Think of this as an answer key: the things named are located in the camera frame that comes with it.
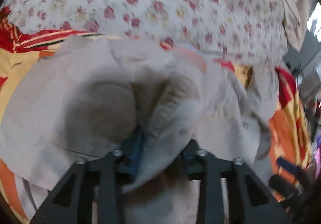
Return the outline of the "beige grey garment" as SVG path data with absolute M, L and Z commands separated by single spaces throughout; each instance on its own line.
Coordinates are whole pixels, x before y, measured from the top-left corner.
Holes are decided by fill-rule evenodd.
M 139 173 L 123 189 L 126 222 L 194 223 L 199 185 L 176 157 L 196 139 L 219 158 L 243 158 L 267 183 L 277 95 L 267 63 L 254 67 L 244 87 L 230 69 L 189 47 L 71 36 L 37 61 L 11 96 L 1 157 L 31 219 L 77 158 L 104 157 L 141 125 Z

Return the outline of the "floral white quilt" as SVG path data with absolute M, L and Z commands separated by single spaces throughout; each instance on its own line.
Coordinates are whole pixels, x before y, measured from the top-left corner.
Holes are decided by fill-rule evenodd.
M 75 29 L 189 43 L 214 56 L 254 63 L 287 51 L 281 0 L 5 0 L 25 34 Z

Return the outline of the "red orange yellow bedsheet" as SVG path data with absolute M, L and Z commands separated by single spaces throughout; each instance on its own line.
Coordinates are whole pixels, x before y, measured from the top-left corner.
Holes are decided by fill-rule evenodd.
M 70 35 L 97 38 L 97 34 L 76 30 L 42 30 L 33 35 L 22 34 L 8 22 L 10 9 L 1 9 L 1 113 L 18 83 L 41 57 L 49 57 Z M 292 74 L 286 68 L 277 68 L 280 84 L 275 114 L 269 120 L 271 131 L 270 161 L 284 156 L 290 162 L 306 168 L 311 161 L 311 142 L 307 120 Z M 18 223 L 28 223 L 28 217 L 18 198 L 15 175 L 1 161 L 1 194 Z

